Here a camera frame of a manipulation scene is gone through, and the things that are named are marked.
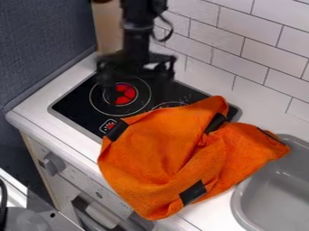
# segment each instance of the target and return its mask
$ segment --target gray sink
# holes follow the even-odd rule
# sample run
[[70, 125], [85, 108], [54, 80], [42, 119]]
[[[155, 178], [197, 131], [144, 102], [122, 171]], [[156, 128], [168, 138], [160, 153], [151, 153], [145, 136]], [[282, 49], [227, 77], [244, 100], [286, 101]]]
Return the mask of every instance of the gray sink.
[[241, 182], [232, 196], [232, 213], [246, 230], [309, 230], [309, 143], [280, 137], [290, 154]]

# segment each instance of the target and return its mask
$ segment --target gray wall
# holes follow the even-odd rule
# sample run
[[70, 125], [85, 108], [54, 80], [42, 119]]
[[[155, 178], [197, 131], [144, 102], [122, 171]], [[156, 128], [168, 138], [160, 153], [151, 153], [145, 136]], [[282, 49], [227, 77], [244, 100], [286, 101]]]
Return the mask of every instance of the gray wall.
[[95, 50], [88, 0], [0, 0], [0, 167], [35, 172], [5, 111]]

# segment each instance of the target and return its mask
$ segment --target orange cloth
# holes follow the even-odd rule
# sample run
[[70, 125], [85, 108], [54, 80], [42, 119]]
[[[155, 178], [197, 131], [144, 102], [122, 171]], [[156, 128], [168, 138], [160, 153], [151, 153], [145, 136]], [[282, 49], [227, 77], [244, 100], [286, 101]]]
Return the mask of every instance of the orange cloth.
[[210, 97], [126, 118], [129, 127], [115, 142], [104, 137], [99, 168], [141, 217], [156, 220], [181, 210], [179, 194], [197, 181], [207, 193], [195, 202], [218, 195], [289, 152], [254, 125], [224, 123], [206, 135], [211, 119], [228, 110], [223, 97]]

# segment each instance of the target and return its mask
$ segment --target induction cooktop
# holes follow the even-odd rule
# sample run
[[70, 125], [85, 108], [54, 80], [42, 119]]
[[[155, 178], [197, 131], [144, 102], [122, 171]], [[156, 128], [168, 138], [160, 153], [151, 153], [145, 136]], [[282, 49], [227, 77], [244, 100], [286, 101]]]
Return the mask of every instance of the induction cooktop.
[[[116, 84], [117, 100], [110, 105], [96, 83], [96, 74], [54, 102], [49, 111], [63, 122], [100, 143], [101, 138], [119, 119], [157, 108], [185, 106], [209, 95], [180, 82], [169, 84], [168, 90], [158, 91], [155, 79], [131, 78]], [[230, 121], [238, 109], [230, 106]]]

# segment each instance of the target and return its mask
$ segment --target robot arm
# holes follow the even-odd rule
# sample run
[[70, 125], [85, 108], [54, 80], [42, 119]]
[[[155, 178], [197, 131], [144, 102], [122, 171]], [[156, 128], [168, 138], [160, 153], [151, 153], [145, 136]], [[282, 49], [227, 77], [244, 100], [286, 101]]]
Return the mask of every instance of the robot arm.
[[[94, 0], [106, 3], [110, 0]], [[172, 27], [170, 33], [161, 41], [168, 40], [173, 33], [172, 24], [163, 18], [167, 10], [167, 0], [120, 0], [123, 9], [122, 28], [124, 30], [123, 49], [115, 53], [98, 57], [97, 82], [108, 102], [114, 104], [116, 98], [116, 78], [159, 78], [173, 79], [174, 56], [152, 53], [149, 51], [150, 37], [154, 35], [155, 18], [160, 17]], [[157, 64], [154, 69], [145, 65]]]

